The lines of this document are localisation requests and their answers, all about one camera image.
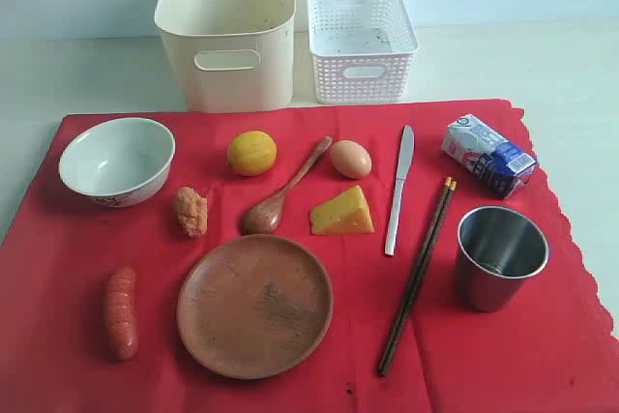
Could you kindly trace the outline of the red sausage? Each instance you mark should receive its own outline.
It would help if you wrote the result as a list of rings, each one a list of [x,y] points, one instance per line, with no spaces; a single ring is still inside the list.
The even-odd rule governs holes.
[[[109,347],[119,361],[137,352],[138,333],[134,312],[136,272],[125,267],[110,276],[104,294],[104,324]]]

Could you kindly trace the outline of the red table cloth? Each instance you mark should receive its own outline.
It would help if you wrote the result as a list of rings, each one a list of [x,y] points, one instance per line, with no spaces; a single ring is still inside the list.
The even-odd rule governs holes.
[[[440,149],[447,126],[472,113],[523,150],[523,110],[503,100],[322,106],[255,113],[160,113],[177,143],[167,183],[129,208],[107,209],[68,190],[65,147],[99,124],[70,115],[1,247],[1,408],[5,412],[614,412],[618,343],[571,226],[544,172],[507,202],[550,247],[545,270],[494,313],[465,307],[454,289],[457,226],[491,203],[484,186]],[[402,130],[415,149],[394,256],[384,253]],[[227,161],[239,134],[277,144],[266,172]],[[331,327],[300,366],[234,381],[199,366],[179,339],[176,302],[194,262],[235,238],[244,211],[283,185],[329,135],[364,145],[368,235],[314,236],[310,209],[347,186],[320,162],[286,201],[281,235],[315,253],[334,286]],[[189,237],[174,198],[191,187],[208,202],[207,231]],[[136,272],[138,348],[119,361],[104,324],[108,279]]]

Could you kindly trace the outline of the brown wooden plate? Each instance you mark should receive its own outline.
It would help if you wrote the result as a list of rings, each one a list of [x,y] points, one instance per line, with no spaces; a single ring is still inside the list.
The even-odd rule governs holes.
[[[255,234],[207,252],[181,287],[180,339],[203,367],[232,379],[279,375],[324,339],[334,294],[322,262],[301,244]]]

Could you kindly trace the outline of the brown egg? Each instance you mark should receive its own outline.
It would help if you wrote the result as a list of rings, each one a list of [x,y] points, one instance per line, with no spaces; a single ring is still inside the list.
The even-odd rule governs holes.
[[[330,149],[334,169],[349,179],[361,179],[372,169],[369,152],[353,140],[339,140]]]

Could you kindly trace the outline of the white perforated plastic basket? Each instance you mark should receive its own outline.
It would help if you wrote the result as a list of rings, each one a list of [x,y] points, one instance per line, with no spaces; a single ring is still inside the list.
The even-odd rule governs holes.
[[[405,91],[419,43],[403,0],[307,0],[316,98],[391,103]]]

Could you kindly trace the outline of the cream plastic bin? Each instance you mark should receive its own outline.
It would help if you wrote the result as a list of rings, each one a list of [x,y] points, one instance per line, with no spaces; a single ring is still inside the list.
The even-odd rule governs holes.
[[[287,106],[295,10],[296,0],[158,0],[154,21],[188,109]]]

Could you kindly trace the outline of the wooden spoon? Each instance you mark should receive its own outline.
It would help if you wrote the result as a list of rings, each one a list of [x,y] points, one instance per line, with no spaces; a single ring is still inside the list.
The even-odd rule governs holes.
[[[333,138],[328,135],[325,136],[314,147],[311,155],[285,186],[249,208],[241,219],[241,233],[243,235],[272,234],[276,231],[283,216],[287,195],[309,173],[332,143]]]

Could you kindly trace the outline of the stainless steel cup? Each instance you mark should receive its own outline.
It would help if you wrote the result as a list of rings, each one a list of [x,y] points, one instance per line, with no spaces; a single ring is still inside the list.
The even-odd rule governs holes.
[[[550,256],[542,230],[520,212],[481,206],[467,212],[457,228],[455,284],[468,308],[503,309],[523,284],[541,273]]]

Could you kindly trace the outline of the silver table knife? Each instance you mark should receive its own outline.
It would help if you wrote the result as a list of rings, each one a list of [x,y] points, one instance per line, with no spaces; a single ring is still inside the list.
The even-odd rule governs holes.
[[[394,184],[391,212],[387,227],[384,253],[394,256],[398,236],[398,223],[401,210],[403,189],[409,173],[415,149],[415,134],[411,126],[405,125],[398,151],[398,166]]]

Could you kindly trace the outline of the white ceramic bowl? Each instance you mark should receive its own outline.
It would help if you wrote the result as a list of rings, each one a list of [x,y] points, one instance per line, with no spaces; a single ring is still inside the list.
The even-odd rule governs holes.
[[[108,208],[139,204],[167,181],[176,140],[164,124],[124,117],[100,123],[64,149],[58,171],[72,192]]]

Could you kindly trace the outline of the yellow orange fruit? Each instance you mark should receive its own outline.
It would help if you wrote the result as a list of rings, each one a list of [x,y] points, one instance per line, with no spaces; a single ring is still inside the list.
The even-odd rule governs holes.
[[[237,135],[227,150],[227,161],[232,170],[242,176],[260,175],[269,170],[277,158],[277,144],[262,131]]]

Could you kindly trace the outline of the yellow cheese wedge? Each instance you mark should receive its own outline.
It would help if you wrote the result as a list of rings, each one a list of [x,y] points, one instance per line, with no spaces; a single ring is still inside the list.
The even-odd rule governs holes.
[[[368,202],[359,185],[315,206],[309,213],[309,222],[313,235],[374,232]]]

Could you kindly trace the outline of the fried chicken nugget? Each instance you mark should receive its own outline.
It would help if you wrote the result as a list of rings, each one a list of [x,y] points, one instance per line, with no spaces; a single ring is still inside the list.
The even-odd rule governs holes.
[[[191,187],[180,188],[174,198],[175,213],[183,231],[198,237],[207,231],[208,202]]]

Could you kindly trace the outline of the blue white milk carton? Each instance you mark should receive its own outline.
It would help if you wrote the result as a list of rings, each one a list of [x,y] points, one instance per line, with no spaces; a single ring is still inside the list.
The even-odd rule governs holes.
[[[474,114],[447,126],[441,150],[501,199],[523,188],[537,160]]]

